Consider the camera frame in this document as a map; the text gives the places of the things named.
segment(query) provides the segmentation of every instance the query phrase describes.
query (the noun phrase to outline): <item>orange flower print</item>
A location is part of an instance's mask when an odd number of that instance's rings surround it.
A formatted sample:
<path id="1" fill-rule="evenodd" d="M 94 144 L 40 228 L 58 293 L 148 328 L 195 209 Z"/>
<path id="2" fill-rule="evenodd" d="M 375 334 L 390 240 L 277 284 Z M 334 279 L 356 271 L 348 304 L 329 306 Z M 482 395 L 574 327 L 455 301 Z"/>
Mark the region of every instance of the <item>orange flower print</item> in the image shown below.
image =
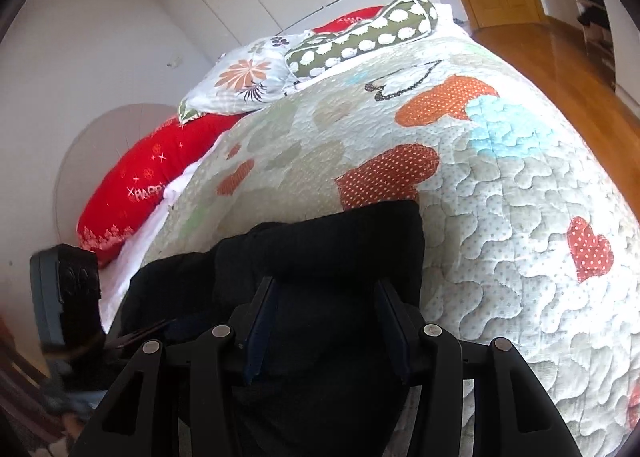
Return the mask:
<path id="1" fill-rule="evenodd" d="M 260 62 L 254 65 L 253 60 L 240 60 L 228 67 L 220 75 L 220 79 L 216 82 L 216 87 L 225 85 L 227 89 L 233 88 L 236 92 L 251 87 L 254 81 L 260 81 L 267 78 L 265 71 L 270 69 L 270 62 Z"/>

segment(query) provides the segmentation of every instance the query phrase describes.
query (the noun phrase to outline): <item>pillow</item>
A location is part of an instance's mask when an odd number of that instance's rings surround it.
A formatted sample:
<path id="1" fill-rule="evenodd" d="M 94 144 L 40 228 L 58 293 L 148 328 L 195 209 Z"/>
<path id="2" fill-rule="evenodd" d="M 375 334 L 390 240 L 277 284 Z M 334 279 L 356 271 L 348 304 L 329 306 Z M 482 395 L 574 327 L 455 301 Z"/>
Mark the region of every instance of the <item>pillow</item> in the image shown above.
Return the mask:
<path id="1" fill-rule="evenodd" d="M 308 80 L 342 60 L 429 36 L 437 22 L 438 13 L 428 0 L 394 0 L 373 20 L 353 24 L 341 33 L 310 36 L 291 49 L 285 60 L 293 75 Z"/>
<path id="2" fill-rule="evenodd" d="M 282 98 L 284 87 L 295 81 L 284 55 L 310 33 L 261 38 L 223 55 L 204 80 L 180 102 L 180 123 L 206 113 L 230 115 L 257 111 Z"/>
<path id="3" fill-rule="evenodd" d="M 117 257 L 124 241 L 162 200 L 165 185 L 206 154 L 240 118 L 241 114 L 207 114 L 182 126 L 174 116 L 133 145 L 82 211 L 76 228 L 80 247 L 93 251 L 100 266 Z"/>
<path id="4" fill-rule="evenodd" d="M 314 33 L 340 33 L 341 31 L 346 30 L 351 24 L 361 22 L 362 20 L 372 19 L 382 8 L 383 6 L 362 8 L 361 10 L 356 10 L 338 17 L 320 28 L 314 28 L 312 31 Z"/>

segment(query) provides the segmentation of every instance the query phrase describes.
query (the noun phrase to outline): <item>patterned quilt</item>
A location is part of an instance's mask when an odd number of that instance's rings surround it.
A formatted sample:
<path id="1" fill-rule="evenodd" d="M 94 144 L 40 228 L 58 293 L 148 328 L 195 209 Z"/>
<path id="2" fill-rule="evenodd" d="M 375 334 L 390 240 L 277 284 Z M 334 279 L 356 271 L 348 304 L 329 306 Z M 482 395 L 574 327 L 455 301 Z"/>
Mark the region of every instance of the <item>patterned quilt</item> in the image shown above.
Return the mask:
<path id="1" fill-rule="evenodd" d="M 640 408 L 638 222 L 558 109 L 465 36 L 388 49 L 240 121 L 146 262 L 388 199 L 420 204 L 424 318 L 460 339 L 511 339 L 583 455 L 614 453 Z M 470 455 L 472 383 L 464 405 Z"/>

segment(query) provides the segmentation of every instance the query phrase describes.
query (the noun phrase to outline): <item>wooden floor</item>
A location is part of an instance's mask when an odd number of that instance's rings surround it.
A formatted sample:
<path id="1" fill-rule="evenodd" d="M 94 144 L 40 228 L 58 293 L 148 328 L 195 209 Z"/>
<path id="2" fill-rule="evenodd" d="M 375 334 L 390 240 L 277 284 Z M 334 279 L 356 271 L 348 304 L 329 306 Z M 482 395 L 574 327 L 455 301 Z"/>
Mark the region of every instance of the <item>wooden floor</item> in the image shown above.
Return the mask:
<path id="1" fill-rule="evenodd" d="M 640 120 L 616 97 L 580 42 L 543 24 L 484 28 L 474 39 L 556 104 L 640 218 Z"/>

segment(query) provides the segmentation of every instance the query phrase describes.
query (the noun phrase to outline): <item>dark flower print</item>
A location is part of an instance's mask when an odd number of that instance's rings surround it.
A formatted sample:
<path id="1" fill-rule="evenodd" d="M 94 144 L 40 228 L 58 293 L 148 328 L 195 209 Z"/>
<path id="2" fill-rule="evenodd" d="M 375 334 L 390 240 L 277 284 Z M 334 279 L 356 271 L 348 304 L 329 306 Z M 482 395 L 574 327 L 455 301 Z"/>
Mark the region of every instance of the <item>dark flower print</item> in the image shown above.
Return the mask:
<path id="1" fill-rule="evenodd" d="M 273 47 L 288 46 L 289 45 L 289 41 L 286 38 L 284 38 L 283 36 L 274 36 L 271 39 L 271 45 Z"/>

